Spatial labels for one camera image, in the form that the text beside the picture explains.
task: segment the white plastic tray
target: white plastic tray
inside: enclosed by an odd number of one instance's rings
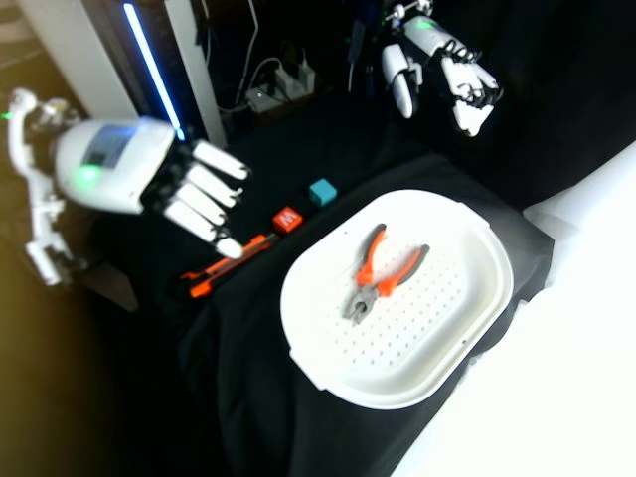
[[[425,243],[421,268],[360,324],[342,317],[356,291],[364,246],[387,225],[375,280]],[[364,407],[396,409],[434,393],[506,308],[506,252],[464,204],[424,191],[385,194],[305,251],[280,298],[290,356],[320,390]]]

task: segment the black cloth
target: black cloth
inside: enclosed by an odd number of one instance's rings
[[[289,358],[280,323],[280,290],[293,261],[383,193],[412,188],[464,202],[489,221],[515,274],[511,305],[473,356],[501,339],[520,299],[541,290],[553,243],[442,156],[424,152],[372,111],[327,101],[262,130],[232,152],[257,177],[244,207],[233,215],[233,232],[241,239],[265,232],[270,217],[287,204],[308,220],[240,268],[211,299],[192,303],[173,293],[174,275],[211,257],[165,221],[110,218],[101,228],[108,237],[105,248],[130,276],[142,311],[174,340],[201,420],[210,426],[210,445],[222,450],[216,456],[220,474],[390,475],[448,398],[468,358],[432,397],[407,409],[370,410],[319,392]],[[318,211],[306,202],[306,187],[320,177],[350,192]]]

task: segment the pliers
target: pliers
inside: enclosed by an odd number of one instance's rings
[[[356,276],[359,289],[345,309],[344,317],[353,320],[357,324],[371,313],[374,303],[378,298],[390,297],[398,286],[415,275],[430,250],[430,246],[428,245],[422,245],[420,248],[417,248],[398,273],[373,285],[374,254],[380,242],[385,238],[386,230],[387,226],[385,224],[379,224],[373,230],[369,246],[365,253],[365,262]]]

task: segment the green light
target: green light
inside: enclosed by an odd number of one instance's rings
[[[91,188],[94,187],[95,182],[97,182],[100,175],[101,169],[99,166],[81,166],[79,168],[78,175],[76,176],[76,181],[82,188]]]
[[[432,23],[424,22],[423,20],[419,20],[415,26],[420,30],[428,30],[429,28],[434,28]]]

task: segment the blue cube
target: blue cube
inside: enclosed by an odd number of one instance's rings
[[[321,179],[309,186],[309,200],[318,207],[325,207],[338,196],[338,191],[329,184],[327,179]]]

